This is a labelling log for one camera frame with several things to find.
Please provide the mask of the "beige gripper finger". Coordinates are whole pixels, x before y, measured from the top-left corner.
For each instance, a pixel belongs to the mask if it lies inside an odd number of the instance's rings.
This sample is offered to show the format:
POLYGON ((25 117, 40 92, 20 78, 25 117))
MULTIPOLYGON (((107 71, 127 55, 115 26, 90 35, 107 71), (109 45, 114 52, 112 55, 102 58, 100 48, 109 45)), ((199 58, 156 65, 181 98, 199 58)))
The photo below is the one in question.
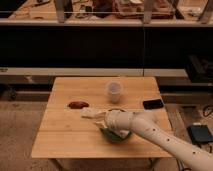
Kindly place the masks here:
POLYGON ((106 111, 96 108, 84 107, 81 110, 81 117, 90 119, 93 123, 103 125, 106 111))

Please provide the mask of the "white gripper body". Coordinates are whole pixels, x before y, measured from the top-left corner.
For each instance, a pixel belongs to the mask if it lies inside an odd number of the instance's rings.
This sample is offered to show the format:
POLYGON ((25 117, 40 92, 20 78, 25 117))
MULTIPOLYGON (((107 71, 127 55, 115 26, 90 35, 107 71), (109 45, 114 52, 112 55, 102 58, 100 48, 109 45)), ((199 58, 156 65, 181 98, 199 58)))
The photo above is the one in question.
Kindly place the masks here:
POLYGON ((132 112, 109 111, 105 115, 105 124, 111 130, 130 130, 133 119, 132 112))

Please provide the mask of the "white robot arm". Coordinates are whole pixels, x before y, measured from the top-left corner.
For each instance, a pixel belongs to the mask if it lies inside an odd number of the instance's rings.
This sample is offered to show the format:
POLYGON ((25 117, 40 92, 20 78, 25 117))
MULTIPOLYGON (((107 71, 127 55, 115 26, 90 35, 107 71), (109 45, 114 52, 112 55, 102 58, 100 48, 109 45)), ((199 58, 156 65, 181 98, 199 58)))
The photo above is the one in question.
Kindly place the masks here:
POLYGON ((84 107, 83 118, 90 119, 107 136, 126 139, 130 133, 161 147, 195 171, 213 171, 213 154, 202 150, 160 128, 151 111, 100 110, 84 107))

